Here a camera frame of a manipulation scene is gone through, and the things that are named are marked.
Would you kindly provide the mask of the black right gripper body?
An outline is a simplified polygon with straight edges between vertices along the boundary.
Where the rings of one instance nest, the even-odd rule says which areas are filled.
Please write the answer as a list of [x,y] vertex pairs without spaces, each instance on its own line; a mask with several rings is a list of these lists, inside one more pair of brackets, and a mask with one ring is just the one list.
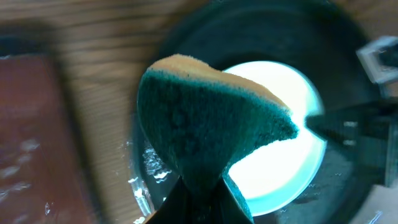
[[305,118],[307,128],[357,153],[358,163],[382,169],[384,185],[397,183],[397,100],[381,99]]

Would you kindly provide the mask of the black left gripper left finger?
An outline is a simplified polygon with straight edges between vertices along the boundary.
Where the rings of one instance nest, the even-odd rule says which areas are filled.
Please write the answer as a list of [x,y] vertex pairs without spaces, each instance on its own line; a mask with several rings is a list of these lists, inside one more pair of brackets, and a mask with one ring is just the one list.
[[180,177],[162,206],[152,214],[145,224],[187,224],[189,223],[190,194]]

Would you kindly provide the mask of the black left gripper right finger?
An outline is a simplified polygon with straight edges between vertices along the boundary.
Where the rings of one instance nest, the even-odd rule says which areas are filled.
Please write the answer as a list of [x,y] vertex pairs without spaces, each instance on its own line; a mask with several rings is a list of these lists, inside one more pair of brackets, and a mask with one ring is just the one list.
[[211,198],[211,224],[253,224],[254,220],[238,186],[223,177]]

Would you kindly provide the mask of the light green plate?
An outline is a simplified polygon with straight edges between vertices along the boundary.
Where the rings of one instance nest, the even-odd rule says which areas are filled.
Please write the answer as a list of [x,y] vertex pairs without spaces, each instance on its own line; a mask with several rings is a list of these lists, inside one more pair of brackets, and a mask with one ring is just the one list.
[[279,62],[246,62],[225,70],[268,88],[292,111],[294,139],[256,149],[237,162],[229,175],[254,216],[274,212],[297,198],[313,180],[327,141],[307,129],[305,118],[324,112],[315,85],[299,70]]

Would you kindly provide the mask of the green yellow sponge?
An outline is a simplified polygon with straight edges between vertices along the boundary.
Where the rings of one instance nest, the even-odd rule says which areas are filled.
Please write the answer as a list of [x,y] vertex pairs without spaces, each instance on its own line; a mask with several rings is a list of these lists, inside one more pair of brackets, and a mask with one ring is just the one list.
[[145,71],[137,113],[155,152],[189,191],[187,224],[211,223],[212,194],[235,163],[298,135],[289,107],[266,87],[181,54]]

